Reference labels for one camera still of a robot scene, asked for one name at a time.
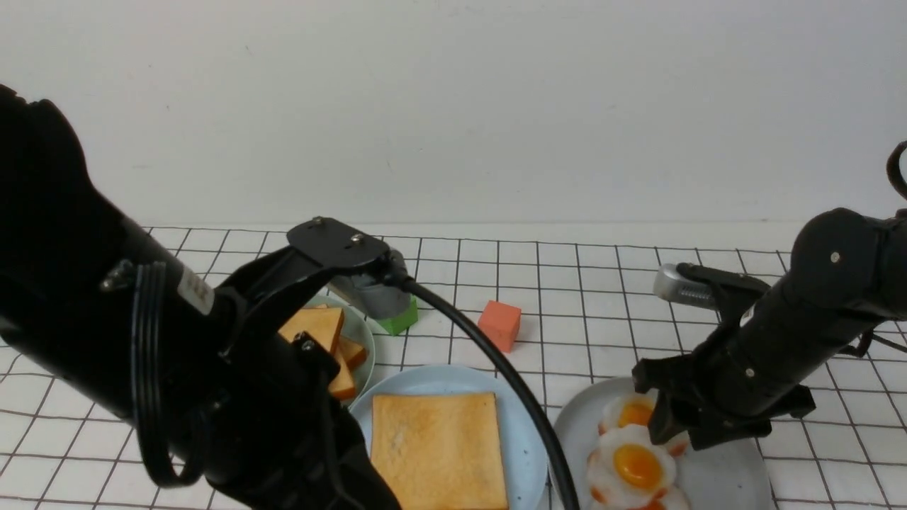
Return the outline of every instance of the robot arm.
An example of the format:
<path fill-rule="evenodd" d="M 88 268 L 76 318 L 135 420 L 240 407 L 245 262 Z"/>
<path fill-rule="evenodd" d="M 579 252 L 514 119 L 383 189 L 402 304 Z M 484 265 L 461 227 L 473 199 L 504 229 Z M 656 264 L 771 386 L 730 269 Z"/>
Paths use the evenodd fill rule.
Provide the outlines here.
<path fill-rule="evenodd" d="M 398 252 L 326 218 L 287 237 L 212 289 L 94 189 L 52 103 L 0 86 L 0 336 L 134 426 L 155 484 L 205 476 L 257 510 L 399 508 L 327 390 L 333 357 L 306 335 L 278 334 L 328 286 L 376 319 L 404 311 L 412 293 L 466 331 L 526 406 L 565 507 L 579 510 L 532 391 Z M 185 460 L 179 473 L 171 453 Z"/>
<path fill-rule="evenodd" d="M 898 145 L 888 163 L 902 194 L 905 148 Z M 657 295 L 715 309 L 721 321 L 693 352 L 634 367 L 637 391 L 660 390 L 652 440 L 688 430 L 701 449 L 767 436 L 772 417 L 805 416 L 814 402 L 803 379 L 836 354 L 862 356 L 877 326 L 907 318 L 906 260 L 907 211 L 876 220 L 836 209 L 806 223 L 789 271 L 773 287 L 689 264 L 663 268 Z"/>

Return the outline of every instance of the wire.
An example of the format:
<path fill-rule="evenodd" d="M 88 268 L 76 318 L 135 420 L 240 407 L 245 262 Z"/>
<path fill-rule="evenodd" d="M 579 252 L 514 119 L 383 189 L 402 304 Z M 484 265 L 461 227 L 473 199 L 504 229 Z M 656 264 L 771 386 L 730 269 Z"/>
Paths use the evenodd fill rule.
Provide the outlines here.
<path fill-rule="evenodd" d="M 896 343 L 890 341 L 890 340 L 887 339 L 887 338 L 882 338 L 882 337 L 880 337 L 880 336 L 878 336 L 878 335 L 873 335 L 873 340 L 879 342 L 880 344 L 882 344 L 882 345 L 884 345 L 884 346 L 888 346 L 888 347 L 890 347 L 890 348 L 893 348 L 894 350 L 900 350 L 901 352 L 907 352 L 907 347 L 902 346 L 902 345 L 898 345 L 898 344 L 896 344 Z"/>
<path fill-rule="evenodd" d="M 565 510 L 580 510 L 580 501 L 576 496 L 576 487 L 573 485 L 573 478 L 571 476 L 570 468 L 567 466 L 567 458 L 564 456 L 563 449 L 561 448 L 561 441 L 558 440 L 557 434 L 554 432 L 554 427 L 551 426 L 551 421 L 548 420 L 545 411 L 542 410 L 539 402 L 532 394 L 532 391 L 526 386 L 526 382 L 522 380 L 520 374 L 513 368 L 510 361 L 508 361 L 501 351 L 494 346 L 484 333 L 482 333 L 481 329 L 469 320 L 469 318 L 460 310 L 456 309 L 443 298 L 411 278 L 403 280 L 398 286 L 400 290 L 409 292 L 422 301 L 425 301 L 425 303 L 434 307 L 453 321 L 458 328 L 469 335 L 469 338 L 473 339 L 476 345 L 478 345 L 485 353 L 485 356 L 492 361 L 494 367 L 501 372 L 504 380 L 510 383 L 517 397 L 519 397 L 522 404 L 526 406 L 526 410 L 529 412 L 532 423 L 535 424 L 535 427 L 539 430 L 541 441 L 545 445 L 545 450 L 548 452 L 548 458 L 551 462 L 551 477 L 554 478 L 554 484 L 557 486 L 558 493 L 561 495 L 561 501 L 563 502 Z"/>
<path fill-rule="evenodd" d="M 132 415 L 141 460 L 151 481 L 162 488 L 184 487 L 199 481 L 210 444 L 205 414 L 191 412 L 191 450 L 177 475 L 168 449 L 161 401 L 160 324 L 167 265 L 139 266 L 132 301 Z"/>
<path fill-rule="evenodd" d="M 892 184 L 895 191 L 907 200 L 907 183 L 904 182 L 901 174 L 901 154 L 907 150 L 907 141 L 898 143 L 894 148 L 892 155 L 888 157 L 888 164 L 885 169 L 888 173 L 888 182 Z"/>

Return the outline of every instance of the orange cube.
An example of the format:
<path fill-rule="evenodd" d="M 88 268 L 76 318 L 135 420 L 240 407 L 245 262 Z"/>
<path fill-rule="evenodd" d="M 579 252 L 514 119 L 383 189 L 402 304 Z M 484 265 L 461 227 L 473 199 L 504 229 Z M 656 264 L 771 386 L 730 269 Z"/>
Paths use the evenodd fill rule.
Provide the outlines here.
<path fill-rule="evenodd" d="M 479 329 L 501 352 L 510 352 L 517 334 L 520 333 L 521 314 L 522 311 L 516 307 L 498 301 L 488 301 L 485 311 L 479 317 Z"/>

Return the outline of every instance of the white wall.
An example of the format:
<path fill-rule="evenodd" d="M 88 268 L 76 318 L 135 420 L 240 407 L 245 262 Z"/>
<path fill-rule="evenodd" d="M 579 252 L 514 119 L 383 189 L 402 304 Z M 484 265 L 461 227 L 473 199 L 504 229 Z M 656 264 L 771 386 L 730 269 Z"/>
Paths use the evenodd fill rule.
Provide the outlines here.
<path fill-rule="evenodd" d="M 905 26 L 904 0 L 5 0 L 0 83 L 146 224 L 888 216 Z"/>

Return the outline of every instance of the toast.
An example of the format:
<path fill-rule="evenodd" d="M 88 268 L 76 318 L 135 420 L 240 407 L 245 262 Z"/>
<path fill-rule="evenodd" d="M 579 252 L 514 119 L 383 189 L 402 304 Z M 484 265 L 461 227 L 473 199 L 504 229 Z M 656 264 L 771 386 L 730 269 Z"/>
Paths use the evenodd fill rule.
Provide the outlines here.
<path fill-rule="evenodd" d="M 368 357 L 366 348 L 347 337 L 340 337 L 340 345 L 337 348 L 343 354 L 343 359 L 350 370 L 359 368 L 360 365 L 366 362 Z"/>
<path fill-rule="evenodd" d="M 494 393 L 376 395 L 372 464 L 403 510 L 507 510 Z"/>
<path fill-rule="evenodd" d="M 343 309 L 301 309 L 280 328 L 279 333 L 286 341 L 292 342 L 297 333 L 306 331 L 324 350 L 335 354 L 343 321 Z"/>

